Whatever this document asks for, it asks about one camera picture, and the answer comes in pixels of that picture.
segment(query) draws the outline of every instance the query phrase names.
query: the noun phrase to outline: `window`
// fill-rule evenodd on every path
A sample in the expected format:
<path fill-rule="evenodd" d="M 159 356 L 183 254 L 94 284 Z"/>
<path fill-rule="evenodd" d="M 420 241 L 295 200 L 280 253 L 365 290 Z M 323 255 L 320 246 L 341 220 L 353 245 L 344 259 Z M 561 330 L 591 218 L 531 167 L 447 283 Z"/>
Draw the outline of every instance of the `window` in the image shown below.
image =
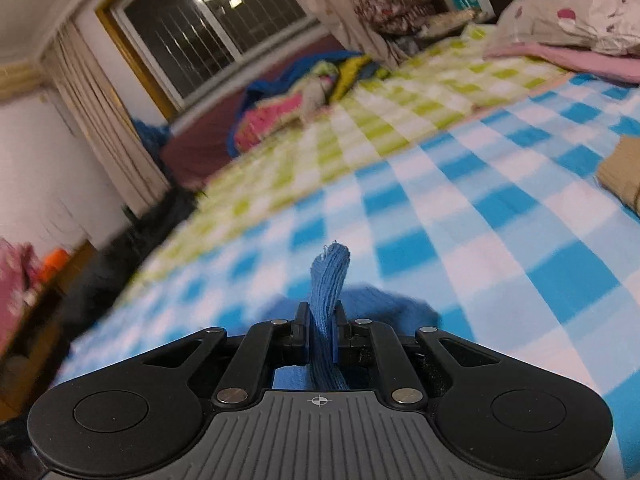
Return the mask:
<path fill-rule="evenodd" d="M 110 10 L 177 108 L 315 22 L 295 0 L 116 0 Z"/>

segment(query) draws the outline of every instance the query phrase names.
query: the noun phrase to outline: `gray ribbed plate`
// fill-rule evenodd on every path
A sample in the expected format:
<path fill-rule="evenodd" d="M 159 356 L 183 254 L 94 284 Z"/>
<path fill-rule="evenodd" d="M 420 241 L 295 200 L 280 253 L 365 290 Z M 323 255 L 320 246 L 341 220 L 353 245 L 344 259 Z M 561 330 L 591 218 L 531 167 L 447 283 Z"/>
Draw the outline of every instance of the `gray ribbed plate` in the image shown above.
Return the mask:
<path fill-rule="evenodd" d="M 189 452 L 136 480 L 498 478 L 453 455 L 423 416 L 391 410 L 373 392 L 269 391 L 257 406 L 215 416 Z"/>

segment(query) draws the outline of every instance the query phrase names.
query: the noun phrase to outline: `wooden window trim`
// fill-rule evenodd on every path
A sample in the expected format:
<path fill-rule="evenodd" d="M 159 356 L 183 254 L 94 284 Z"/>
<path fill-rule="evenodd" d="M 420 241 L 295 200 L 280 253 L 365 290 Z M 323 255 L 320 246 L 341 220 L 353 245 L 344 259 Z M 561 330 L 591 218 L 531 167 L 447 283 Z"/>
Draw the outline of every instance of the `wooden window trim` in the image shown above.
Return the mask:
<path fill-rule="evenodd" d="M 167 121 L 175 119 L 178 115 L 178 110 L 174 103 L 169 99 L 166 91 L 162 88 L 151 70 L 146 66 L 145 62 L 140 57 L 140 54 L 136 51 L 135 47 L 133 47 L 129 38 L 127 38 L 117 20 L 112 15 L 111 6 L 115 2 L 116 0 L 103 0 L 100 3 L 98 8 L 95 9 L 95 14 L 98 17 L 98 20 L 100 20 L 104 30 L 117 47 L 120 55 L 133 70 L 133 73 L 149 94 L 151 100 L 156 104 L 160 113 L 164 115 L 164 118 L 167 119 Z"/>

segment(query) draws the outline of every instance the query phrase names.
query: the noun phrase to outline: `orange object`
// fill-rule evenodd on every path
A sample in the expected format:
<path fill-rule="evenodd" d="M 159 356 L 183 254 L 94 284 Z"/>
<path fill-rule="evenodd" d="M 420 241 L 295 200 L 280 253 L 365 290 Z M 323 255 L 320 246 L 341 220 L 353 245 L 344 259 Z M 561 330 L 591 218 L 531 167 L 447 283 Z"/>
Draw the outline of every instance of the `orange object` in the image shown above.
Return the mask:
<path fill-rule="evenodd" d="M 53 278 L 69 261 L 69 253 L 64 249 L 55 249 L 42 260 L 42 268 L 38 275 L 41 283 L 47 283 Z"/>

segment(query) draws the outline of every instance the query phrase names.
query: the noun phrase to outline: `bed sheet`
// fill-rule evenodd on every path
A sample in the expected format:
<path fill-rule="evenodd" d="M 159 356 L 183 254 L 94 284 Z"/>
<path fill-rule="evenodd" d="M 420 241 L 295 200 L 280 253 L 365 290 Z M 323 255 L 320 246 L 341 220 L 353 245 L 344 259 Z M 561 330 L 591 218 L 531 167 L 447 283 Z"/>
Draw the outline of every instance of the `bed sheet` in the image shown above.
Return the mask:
<path fill-rule="evenodd" d="M 340 176 L 566 72 L 525 57 L 484 62 L 494 28 L 467 27 L 393 77 L 359 85 L 324 118 L 288 128 L 224 168 L 206 187 L 199 211 L 148 259 L 126 297 Z"/>
<path fill-rule="evenodd" d="M 427 301 L 442 328 L 601 394 L 607 479 L 640 472 L 640 223 L 594 180 L 640 91 L 575 76 L 360 169 L 149 287 L 74 345 L 59 380 L 206 326 L 242 333 L 347 245 L 347 285 Z"/>

